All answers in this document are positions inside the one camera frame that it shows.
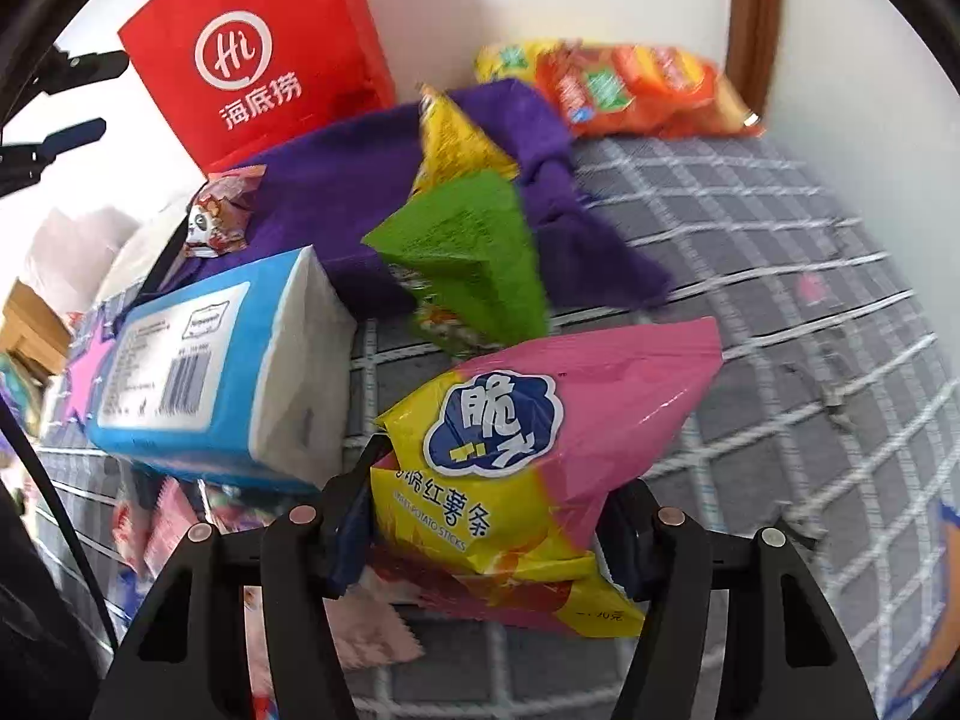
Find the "blue tissue pack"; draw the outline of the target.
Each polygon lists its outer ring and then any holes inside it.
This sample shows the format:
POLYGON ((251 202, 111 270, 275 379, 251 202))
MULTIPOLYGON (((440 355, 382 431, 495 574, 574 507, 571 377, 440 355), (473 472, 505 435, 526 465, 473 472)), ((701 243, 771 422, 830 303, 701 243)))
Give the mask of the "blue tissue pack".
POLYGON ((311 247, 128 312, 86 433, 182 479, 322 488, 342 470, 356 323, 311 247))

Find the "pink yellow sweet potato snack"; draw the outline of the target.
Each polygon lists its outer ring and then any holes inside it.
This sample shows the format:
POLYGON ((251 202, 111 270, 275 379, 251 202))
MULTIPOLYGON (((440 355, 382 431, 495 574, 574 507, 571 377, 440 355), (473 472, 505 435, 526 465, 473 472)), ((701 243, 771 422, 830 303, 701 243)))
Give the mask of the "pink yellow sweet potato snack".
POLYGON ((370 567, 395 603, 635 637, 599 567, 607 496, 669 449, 722 366, 715 319, 539 338, 428 380, 377 420, 370 567))

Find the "small yellow snack packet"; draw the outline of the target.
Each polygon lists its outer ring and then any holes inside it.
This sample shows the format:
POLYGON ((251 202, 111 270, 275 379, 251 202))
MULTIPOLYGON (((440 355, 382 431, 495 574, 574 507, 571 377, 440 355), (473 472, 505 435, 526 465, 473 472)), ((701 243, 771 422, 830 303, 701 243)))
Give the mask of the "small yellow snack packet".
POLYGON ((418 123, 421 163, 410 197, 477 172, 493 171, 506 181, 519 176, 519 164, 439 89, 420 86, 418 123))

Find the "orange red chips bag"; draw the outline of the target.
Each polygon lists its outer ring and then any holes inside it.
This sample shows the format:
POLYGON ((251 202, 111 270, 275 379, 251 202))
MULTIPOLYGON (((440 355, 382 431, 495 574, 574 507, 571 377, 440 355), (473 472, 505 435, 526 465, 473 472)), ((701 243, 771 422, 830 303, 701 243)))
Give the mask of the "orange red chips bag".
POLYGON ((715 64, 674 46, 561 43, 535 84, 578 137, 755 137, 760 117, 715 64))

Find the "yellow chips bag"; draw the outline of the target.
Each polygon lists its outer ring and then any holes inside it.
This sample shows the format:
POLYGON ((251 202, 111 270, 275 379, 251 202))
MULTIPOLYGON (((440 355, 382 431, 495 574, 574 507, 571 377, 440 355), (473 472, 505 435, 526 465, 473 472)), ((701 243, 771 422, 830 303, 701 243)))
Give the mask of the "yellow chips bag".
POLYGON ((540 57, 550 54, 562 44, 562 39, 530 39, 519 43, 488 44, 475 55, 473 76, 478 83, 514 78, 534 86, 537 83, 540 57))

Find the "brown wooden door frame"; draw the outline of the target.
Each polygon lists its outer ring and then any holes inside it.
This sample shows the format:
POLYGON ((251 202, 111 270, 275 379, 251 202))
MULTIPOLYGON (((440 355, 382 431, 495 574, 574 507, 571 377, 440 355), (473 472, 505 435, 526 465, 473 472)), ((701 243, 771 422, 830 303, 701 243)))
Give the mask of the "brown wooden door frame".
POLYGON ((726 75, 743 102, 765 115, 773 83, 782 0, 731 0, 726 75))

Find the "purple cloth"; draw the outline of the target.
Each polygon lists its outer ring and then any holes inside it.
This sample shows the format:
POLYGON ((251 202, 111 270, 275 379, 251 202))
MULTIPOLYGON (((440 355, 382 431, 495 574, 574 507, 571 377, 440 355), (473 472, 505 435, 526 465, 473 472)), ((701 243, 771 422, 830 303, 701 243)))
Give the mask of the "purple cloth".
MULTIPOLYGON (((573 137, 550 104, 517 80, 456 89, 452 100, 519 166, 524 215, 540 271, 558 309, 641 309, 661 302, 672 278, 586 210, 574 183, 573 137)), ((245 249, 186 260, 164 288, 176 291, 247 262, 312 247, 355 319, 408 314, 413 299, 363 238, 409 198, 421 163, 418 109, 404 104, 314 130, 257 154, 265 176, 245 249)))

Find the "grey checkered bed sheet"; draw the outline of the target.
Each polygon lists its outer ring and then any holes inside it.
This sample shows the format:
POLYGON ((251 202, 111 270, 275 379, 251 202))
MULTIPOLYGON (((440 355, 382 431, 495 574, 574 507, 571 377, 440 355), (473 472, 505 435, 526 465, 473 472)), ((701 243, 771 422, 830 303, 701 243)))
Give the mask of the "grey checkered bed sheet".
MULTIPOLYGON (((822 532, 814 574, 882 718, 910 718, 957 649, 958 376, 890 254, 770 137, 576 149, 587 208, 674 277, 650 316, 586 309, 562 332, 715 316, 724 367, 646 477, 662 504, 750 536, 781 514, 822 532)), ((353 348, 345 461, 373 419, 448 367, 407 322, 353 348)), ((127 628, 110 536, 121 467, 57 406, 39 457, 127 628)), ((425 655, 350 674, 364 718, 605 718, 633 645, 405 611, 425 655)))

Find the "panda snack packet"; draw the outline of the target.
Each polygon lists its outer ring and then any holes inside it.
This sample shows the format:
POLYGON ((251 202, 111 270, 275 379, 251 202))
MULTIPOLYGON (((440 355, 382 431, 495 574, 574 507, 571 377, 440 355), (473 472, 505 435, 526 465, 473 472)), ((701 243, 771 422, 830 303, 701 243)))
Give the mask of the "panda snack packet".
POLYGON ((217 259, 247 247, 247 226, 265 172, 263 164, 252 164, 206 177, 187 208, 182 253, 188 259, 217 259))

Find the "green snack packet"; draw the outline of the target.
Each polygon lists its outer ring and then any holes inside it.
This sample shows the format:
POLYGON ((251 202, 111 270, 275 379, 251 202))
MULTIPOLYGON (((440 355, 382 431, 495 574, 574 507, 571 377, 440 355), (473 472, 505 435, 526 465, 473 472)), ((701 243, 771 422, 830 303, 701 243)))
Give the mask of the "green snack packet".
POLYGON ((516 188, 496 172, 416 195, 363 242, 415 299, 415 330, 455 358, 548 333, 534 236, 516 188))

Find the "pink peach flavour packet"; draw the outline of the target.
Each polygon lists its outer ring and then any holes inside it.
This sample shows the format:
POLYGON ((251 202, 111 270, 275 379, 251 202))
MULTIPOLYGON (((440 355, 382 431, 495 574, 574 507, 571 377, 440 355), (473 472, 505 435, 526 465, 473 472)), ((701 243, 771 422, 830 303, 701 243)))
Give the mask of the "pink peach flavour packet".
MULTIPOLYGON (((394 601, 412 600, 414 596, 409 582, 386 582, 371 567, 364 567, 358 582, 353 583, 342 598, 325 600, 340 665, 345 670, 361 670, 420 658, 423 647, 394 608, 394 601)), ((247 671, 254 709, 262 715, 274 700, 262 589, 245 587, 242 600, 247 671)))

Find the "red Haidilao paper bag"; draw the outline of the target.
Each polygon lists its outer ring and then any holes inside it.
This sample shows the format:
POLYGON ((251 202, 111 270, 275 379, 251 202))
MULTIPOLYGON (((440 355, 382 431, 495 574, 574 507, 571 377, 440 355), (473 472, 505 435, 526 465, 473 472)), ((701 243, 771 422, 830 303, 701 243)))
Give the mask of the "red Haidilao paper bag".
POLYGON ((395 103, 368 0, 149 0, 119 37, 205 172, 395 103))

